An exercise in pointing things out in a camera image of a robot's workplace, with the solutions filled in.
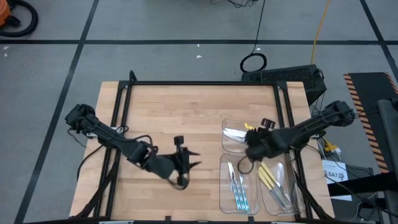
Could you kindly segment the clear plastic bin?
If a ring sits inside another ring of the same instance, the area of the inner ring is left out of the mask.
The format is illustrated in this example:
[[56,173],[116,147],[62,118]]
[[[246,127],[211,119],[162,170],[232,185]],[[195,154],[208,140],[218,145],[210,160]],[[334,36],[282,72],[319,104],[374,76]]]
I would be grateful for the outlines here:
[[265,211],[270,215],[300,215],[305,211],[303,196],[295,178],[294,165],[292,164],[293,159],[294,158],[289,154],[281,154],[272,159],[265,157],[261,161],[267,165],[275,178],[282,184],[284,190],[288,193],[292,202],[292,207],[289,210],[281,209],[276,201],[271,197],[269,189],[259,178],[258,168],[261,166],[261,162],[259,162],[257,165],[257,176],[259,179],[259,200],[264,206]]
[[[238,153],[225,153],[220,157],[219,204],[220,210],[226,214],[255,215],[259,211],[259,203],[257,199],[257,173],[254,169],[248,174],[242,174],[238,171],[238,163],[243,157],[244,154]],[[234,175],[240,192],[239,174],[243,175],[244,188],[250,207],[249,212],[237,209],[234,193],[231,188],[228,161],[233,165]]]
[[246,143],[243,144],[243,143],[234,141],[234,140],[226,137],[223,133],[224,128],[238,129],[241,131],[246,131],[246,133],[248,131],[257,131],[260,128],[264,128],[267,131],[272,131],[275,128],[275,121],[265,119],[265,118],[262,119],[262,121],[260,122],[260,126],[258,126],[258,127],[250,125],[250,126],[254,127],[253,130],[246,129],[244,126],[245,123],[250,125],[247,121],[234,120],[234,119],[230,119],[230,118],[226,118],[223,120],[221,145],[225,151],[233,152],[233,153],[244,153],[244,151],[248,145]]

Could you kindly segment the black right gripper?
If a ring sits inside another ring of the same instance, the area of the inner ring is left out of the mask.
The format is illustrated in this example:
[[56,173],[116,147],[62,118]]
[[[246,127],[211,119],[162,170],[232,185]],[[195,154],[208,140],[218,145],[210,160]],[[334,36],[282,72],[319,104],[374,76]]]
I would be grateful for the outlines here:
[[274,131],[275,122],[263,118],[261,127],[246,132],[244,142],[246,156],[250,161],[261,161],[264,157],[273,158],[286,151],[286,143],[279,131]]

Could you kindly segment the orange vacuum cleaner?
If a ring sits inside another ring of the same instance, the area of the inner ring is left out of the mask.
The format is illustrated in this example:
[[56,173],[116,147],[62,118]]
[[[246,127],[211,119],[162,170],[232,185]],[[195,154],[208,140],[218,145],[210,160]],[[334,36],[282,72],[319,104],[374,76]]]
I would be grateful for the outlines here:
[[11,8],[7,0],[0,0],[0,27],[6,25],[7,19],[11,15]]

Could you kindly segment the yellow plug cluster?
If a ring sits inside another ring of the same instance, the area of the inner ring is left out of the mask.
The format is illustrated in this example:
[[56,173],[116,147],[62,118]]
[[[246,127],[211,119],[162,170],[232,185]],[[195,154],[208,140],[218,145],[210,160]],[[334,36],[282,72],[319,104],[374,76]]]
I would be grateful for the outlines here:
[[324,139],[323,140],[323,153],[326,156],[329,156],[330,154],[340,155],[341,149],[337,145],[334,145],[330,141],[327,141],[326,139]]

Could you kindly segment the black beam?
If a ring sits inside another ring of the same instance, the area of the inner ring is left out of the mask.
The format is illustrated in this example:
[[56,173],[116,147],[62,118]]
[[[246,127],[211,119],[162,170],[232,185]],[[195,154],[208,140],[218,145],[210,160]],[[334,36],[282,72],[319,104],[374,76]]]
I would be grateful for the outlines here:
[[387,190],[398,192],[398,178],[393,172],[328,184],[331,197]]

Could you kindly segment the black metal table frame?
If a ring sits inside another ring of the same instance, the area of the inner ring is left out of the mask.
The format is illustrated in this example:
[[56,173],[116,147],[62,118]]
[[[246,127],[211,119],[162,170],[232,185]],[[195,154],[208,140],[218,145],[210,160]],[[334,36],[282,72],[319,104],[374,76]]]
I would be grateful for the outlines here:
[[97,117],[119,126],[127,136],[150,135],[162,154],[175,151],[173,138],[182,135],[198,162],[189,186],[173,189],[158,178],[121,159],[111,219],[134,222],[275,220],[264,209],[249,217],[225,214],[219,208],[219,166],[223,154],[221,124],[225,118],[257,124],[262,118],[277,120],[285,105],[276,104],[270,85],[240,82],[135,82],[127,93],[123,82],[103,82],[95,105]]

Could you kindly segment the black computer case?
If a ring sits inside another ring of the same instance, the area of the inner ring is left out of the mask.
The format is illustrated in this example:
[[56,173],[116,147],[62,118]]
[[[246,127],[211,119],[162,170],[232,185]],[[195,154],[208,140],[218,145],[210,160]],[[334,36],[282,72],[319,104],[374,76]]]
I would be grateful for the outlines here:
[[323,72],[316,65],[243,73],[243,82],[302,82],[308,104],[314,103],[326,90]]

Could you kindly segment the black hazard-striped ramp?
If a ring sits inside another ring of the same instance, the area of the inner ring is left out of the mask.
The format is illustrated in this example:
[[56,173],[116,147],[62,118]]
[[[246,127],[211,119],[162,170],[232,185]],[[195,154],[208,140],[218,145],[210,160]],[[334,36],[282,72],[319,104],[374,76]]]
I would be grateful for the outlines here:
[[391,76],[384,72],[346,73],[344,79],[379,171],[393,172],[395,162],[390,153],[377,102],[386,100],[389,103],[392,98],[398,98],[398,88]]

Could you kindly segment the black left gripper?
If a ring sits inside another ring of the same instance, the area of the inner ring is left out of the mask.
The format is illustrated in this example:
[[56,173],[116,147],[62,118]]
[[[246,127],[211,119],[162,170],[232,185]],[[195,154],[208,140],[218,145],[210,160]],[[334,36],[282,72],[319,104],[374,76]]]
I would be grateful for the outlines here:
[[167,180],[175,189],[186,189],[189,184],[189,169],[201,164],[200,161],[189,164],[189,156],[200,154],[183,147],[183,143],[183,136],[175,136],[174,144],[177,148],[175,153],[159,156],[154,153],[147,160],[147,170]]

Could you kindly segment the white SA7 label sheet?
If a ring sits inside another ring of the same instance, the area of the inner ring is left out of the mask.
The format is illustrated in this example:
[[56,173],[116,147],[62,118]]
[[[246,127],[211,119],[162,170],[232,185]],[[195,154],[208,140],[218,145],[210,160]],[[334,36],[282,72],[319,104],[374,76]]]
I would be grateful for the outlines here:
[[327,184],[348,180],[348,173],[346,171],[345,163],[322,160],[322,165],[324,173],[327,176]]

